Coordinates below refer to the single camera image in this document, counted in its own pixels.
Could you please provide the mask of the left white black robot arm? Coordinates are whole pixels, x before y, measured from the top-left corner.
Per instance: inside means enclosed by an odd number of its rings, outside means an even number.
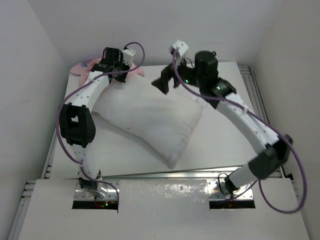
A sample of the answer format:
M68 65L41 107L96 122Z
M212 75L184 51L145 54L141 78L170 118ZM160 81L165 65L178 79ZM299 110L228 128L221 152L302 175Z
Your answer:
M128 47L106 47L101 60L89 69L84 85L72 94L71 102L64 102L60 107L59 140L66 140L70 145L74 153L72 161L79 165L79 184L88 192L98 193L103 187L96 161L88 156L88 147L96 135L93 107L112 80L120 83L126 81L136 54L135 50Z

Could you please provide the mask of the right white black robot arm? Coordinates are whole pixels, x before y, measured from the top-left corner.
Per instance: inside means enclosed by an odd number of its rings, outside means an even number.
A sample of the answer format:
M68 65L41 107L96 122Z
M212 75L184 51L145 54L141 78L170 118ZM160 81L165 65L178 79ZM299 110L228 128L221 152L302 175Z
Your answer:
M224 115L243 134L256 153L256 157L225 177L224 187L229 194L252 181L266 179L287 161L290 151L287 144L293 142L292 138L287 134L281 137L256 118L236 88L219 76L219 62L215 52L199 51L195 55L193 67L187 66L178 50L172 49L170 53L172 63L151 84L163 94L169 92L170 80L173 80L174 88L180 84L197 87L197 96Z

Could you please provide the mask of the pink purple pillowcase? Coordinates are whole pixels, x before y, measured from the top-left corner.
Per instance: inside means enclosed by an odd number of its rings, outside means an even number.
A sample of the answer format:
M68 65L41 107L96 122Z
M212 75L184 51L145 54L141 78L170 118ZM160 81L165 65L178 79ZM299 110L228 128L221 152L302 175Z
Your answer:
M94 64L99 63L101 61L101 59L102 58L99 57L96 59L89 59L89 60L79 62L69 70L70 74L79 77L79 86L80 87L82 87L85 84L85 82L87 81L89 74L90 74L90 71L91 71L92 67L94 66ZM134 71L130 71L126 77L129 78L134 75L139 75L141 77L144 77L145 72L141 67L139 67Z

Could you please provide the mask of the white pillow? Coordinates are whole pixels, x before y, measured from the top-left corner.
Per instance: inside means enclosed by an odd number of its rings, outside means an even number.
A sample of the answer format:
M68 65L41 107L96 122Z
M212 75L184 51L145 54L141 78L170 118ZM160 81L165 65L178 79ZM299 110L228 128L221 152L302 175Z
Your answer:
M93 112L146 141L174 168L182 157L203 108L191 97L163 94L138 74L116 80L100 94Z

